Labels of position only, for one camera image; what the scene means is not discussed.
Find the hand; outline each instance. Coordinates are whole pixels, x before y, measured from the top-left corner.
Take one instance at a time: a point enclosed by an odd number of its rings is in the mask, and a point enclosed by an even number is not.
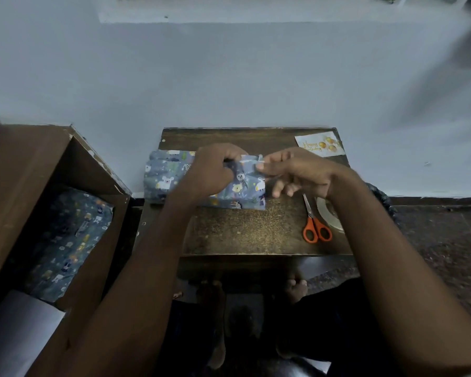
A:
[[[233,180],[233,172],[223,166],[225,159],[239,161],[248,153],[230,143],[211,144],[201,147],[195,160],[173,192],[203,200],[220,193]]]
[[[264,157],[257,169],[268,176],[278,176],[272,196],[288,196],[304,190],[313,196],[329,198],[333,183],[354,180],[363,183],[351,168],[324,159],[300,147],[288,148]]]

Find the scissors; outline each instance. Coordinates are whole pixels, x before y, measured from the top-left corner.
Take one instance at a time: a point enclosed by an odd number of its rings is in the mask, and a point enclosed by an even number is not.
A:
[[[305,206],[307,207],[307,225],[303,228],[303,239],[308,243],[316,243],[318,239],[323,242],[328,242],[332,240],[332,231],[325,225],[323,225],[315,216],[312,214],[312,209],[310,208],[309,202],[305,193],[303,194],[303,200],[305,201]],[[312,233],[312,240],[307,237],[307,232]]]

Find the scissors blade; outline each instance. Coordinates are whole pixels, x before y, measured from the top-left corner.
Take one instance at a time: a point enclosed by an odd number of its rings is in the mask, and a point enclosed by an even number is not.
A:
[[[309,217],[313,217],[312,215],[312,209],[310,208],[309,202],[307,201],[307,196],[305,193],[303,193],[303,200],[305,201],[305,207],[307,208],[307,213],[309,214]]]

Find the wall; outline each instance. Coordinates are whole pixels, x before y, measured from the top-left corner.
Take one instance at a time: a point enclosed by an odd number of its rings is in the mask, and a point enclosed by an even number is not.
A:
[[[471,16],[101,24],[0,0],[0,117],[73,123],[133,192],[164,126],[336,126],[390,195],[471,196]]]

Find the foot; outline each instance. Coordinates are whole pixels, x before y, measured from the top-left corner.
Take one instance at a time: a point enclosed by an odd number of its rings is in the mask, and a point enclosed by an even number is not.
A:
[[[299,283],[295,279],[287,280],[284,295],[290,304],[298,303],[307,295],[307,280],[302,279]]]
[[[226,296],[219,280],[215,280],[211,285],[207,281],[203,281],[196,295],[197,303],[205,306],[213,315],[215,345],[207,366],[211,369],[218,369],[223,365],[226,354],[223,333]]]

